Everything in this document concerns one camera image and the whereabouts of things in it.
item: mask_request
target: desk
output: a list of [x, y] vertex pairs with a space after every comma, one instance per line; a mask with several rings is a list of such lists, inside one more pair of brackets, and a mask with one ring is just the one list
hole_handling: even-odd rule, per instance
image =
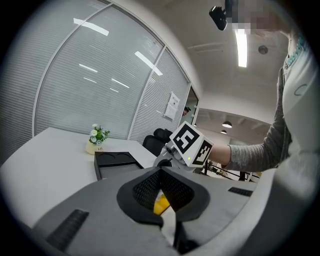
[[[48, 128], [19, 148], [0, 168], [0, 182], [16, 218], [33, 227], [51, 208], [97, 181], [89, 135]], [[108, 138], [104, 151], [129, 152], [144, 168], [156, 157], [135, 140]]]

